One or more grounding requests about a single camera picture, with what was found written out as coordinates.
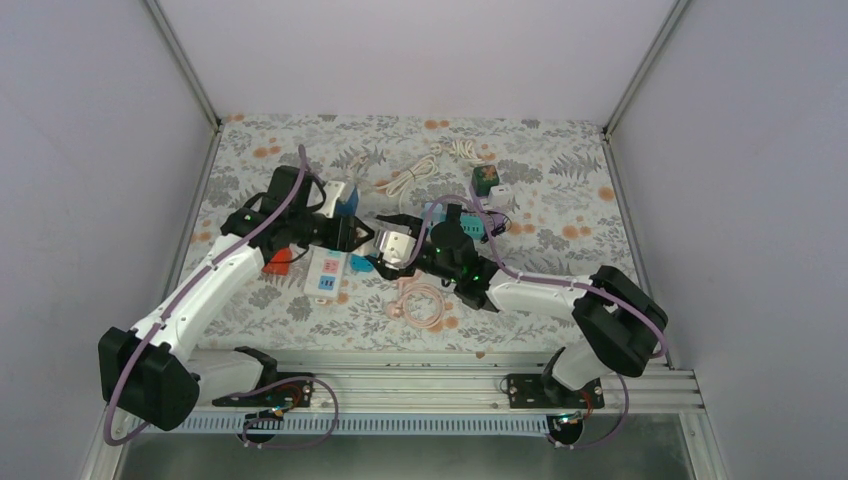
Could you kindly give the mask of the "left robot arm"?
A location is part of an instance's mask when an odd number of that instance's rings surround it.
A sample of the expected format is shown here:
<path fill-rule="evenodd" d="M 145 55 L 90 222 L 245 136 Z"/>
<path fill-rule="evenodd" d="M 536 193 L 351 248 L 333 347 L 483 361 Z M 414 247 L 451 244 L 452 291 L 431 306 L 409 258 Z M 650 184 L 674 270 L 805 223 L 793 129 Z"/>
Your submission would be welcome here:
<path fill-rule="evenodd" d="M 241 393 L 263 405 L 278 391 L 276 362 L 251 348 L 198 354 L 198 342 L 231 297 L 281 250 L 296 245 L 352 253 L 374 232 L 356 217 L 351 181 L 275 169 L 266 191 L 231 213 L 210 251 L 177 289 L 132 328 L 98 342 L 101 388 L 117 409 L 161 430 L 179 426 L 198 404 Z"/>

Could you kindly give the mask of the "white cube adapter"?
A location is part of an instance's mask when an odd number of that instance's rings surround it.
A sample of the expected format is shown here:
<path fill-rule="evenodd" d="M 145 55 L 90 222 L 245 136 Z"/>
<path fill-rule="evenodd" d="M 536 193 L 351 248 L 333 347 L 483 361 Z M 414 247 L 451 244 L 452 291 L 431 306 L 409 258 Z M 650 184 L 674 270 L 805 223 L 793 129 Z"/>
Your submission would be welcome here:
<path fill-rule="evenodd" d="M 510 185 L 496 185 L 489 190 L 487 197 L 491 209 L 506 207 L 515 198 L 515 192 Z"/>

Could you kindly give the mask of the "red cube socket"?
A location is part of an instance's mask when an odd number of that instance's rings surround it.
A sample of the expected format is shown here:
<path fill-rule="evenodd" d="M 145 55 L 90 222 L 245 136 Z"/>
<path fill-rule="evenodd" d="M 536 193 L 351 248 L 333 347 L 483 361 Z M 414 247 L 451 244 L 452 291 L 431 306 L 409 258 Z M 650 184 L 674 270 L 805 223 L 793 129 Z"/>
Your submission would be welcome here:
<path fill-rule="evenodd" d="M 283 248 L 263 267 L 262 272 L 268 275 L 287 276 L 292 259 L 293 254 L 291 249 L 288 247 Z"/>

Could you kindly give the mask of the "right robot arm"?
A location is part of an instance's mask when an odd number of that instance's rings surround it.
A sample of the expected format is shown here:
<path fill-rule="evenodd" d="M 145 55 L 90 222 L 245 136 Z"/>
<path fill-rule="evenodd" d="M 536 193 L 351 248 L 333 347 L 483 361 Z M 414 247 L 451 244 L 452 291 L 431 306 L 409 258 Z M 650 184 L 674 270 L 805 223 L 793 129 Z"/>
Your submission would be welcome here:
<path fill-rule="evenodd" d="M 639 377 L 649 359 L 663 355 L 668 316 L 623 272 L 608 265 L 578 277 L 510 272 L 477 251 L 461 214 L 451 204 L 431 228 L 418 217 L 383 215 L 391 227 L 372 240 L 365 257 L 386 280 L 435 276 L 474 310 L 572 319 L 582 341 L 554 353 L 535 389 L 549 404 L 567 406 L 608 373 Z"/>

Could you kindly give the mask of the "black power adapter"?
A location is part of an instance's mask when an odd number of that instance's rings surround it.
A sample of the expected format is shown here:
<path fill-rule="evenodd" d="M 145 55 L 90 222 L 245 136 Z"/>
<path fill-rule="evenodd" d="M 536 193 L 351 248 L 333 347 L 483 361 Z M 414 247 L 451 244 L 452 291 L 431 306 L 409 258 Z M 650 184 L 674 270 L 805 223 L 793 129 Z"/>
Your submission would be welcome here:
<path fill-rule="evenodd" d="M 484 223 L 485 235 L 481 240 L 483 242 L 486 242 L 489 233 L 492 233 L 495 237 L 505 233 L 506 230 L 508 229 L 508 227 L 510 226 L 510 222 L 511 222 L 511 220 L 509 219 L 509 217 L 506 214 L 495 211 L 495 210 L 489 210 L 486 213 L 481 212 L 481 215 L 479 215 L 478 212 L 475 209 L 473 209 L 472 207 L 468 207 L 468 206 L 458 204 L 458 203 L 445 203 L 443 205 L 442 211 L 444 211 L 446 213 L 447 218 L 444 222 L 441 222 L 439 224 L 449 222 L 448 211 L 450 209 L 452 209 L 453 211 L 459 212 L 458 221 L 459 221 L 459 216 L 460 216 L 461 213 L 468 213 L 468 214 L 478 216 Z"/>

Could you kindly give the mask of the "dark blue cube socket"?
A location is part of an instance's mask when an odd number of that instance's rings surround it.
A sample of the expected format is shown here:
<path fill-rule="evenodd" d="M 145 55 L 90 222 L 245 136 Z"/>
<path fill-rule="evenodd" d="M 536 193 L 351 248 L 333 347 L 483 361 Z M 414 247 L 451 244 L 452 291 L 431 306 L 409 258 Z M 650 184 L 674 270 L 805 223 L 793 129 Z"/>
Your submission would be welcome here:
<path fill-rule="evenodd" d="M 343 183 L 335 201 L 335 216 L 355 216 L 359 203 L 358 189 L 354 184 Z"/>

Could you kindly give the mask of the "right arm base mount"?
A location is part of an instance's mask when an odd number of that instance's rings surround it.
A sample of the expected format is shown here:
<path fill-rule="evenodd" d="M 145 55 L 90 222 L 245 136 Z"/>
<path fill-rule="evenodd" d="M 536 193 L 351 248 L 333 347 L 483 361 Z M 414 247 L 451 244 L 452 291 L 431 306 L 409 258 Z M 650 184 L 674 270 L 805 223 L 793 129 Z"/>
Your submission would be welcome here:
<path fill-rule="evenodd" d="M 569 390 L 547 373 L 511 373 L 498 383 L 512 410 L 554 410 L 545 415 L 546 438 L 554 447 L 574 447 L 585 422 L 605 406 L 599 378 L 579 390 Z"/>

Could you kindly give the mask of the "dark green cube socket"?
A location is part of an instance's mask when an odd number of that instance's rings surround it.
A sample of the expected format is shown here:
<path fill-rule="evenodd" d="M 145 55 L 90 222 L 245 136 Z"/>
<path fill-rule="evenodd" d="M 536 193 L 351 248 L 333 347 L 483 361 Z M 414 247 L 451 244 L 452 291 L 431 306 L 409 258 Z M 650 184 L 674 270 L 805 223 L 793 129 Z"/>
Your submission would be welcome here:
<path fill-rule="evenodd" d="M 493 187 L 500 184 L 495 165 L 480 165 L 472 169 L 471 188 L 476 197 L 487 197 Z"/>

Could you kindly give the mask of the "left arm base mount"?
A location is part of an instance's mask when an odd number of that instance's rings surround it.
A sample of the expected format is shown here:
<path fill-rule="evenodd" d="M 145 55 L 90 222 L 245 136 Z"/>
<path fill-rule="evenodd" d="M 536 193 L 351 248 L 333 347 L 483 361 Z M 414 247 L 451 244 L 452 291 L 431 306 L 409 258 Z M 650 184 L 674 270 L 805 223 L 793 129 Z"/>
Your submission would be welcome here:
<path fill-rule="evenodd" d="M 215 407 L 253 407 L 259 412 L 242 421 L 237 438 L 248 448 L 257 450 L 302 450 L 316 447 L 326 442 L 338 430 L 341 423 L 339 397 L 334 388 L 325 380 L 314 375 L 274 372 L 272 381 L 247 392 L 220 395 L 211 401 Z M 316 387 L 325 390 L 331 398 L 333 413 L 325 431 L 313 440 L 300 444 L 270 444 L 274 434 L 252 433 L 257 425 L 274 422 L 283 424 L 286 416 L 297 409 L 311 405 Z"/>

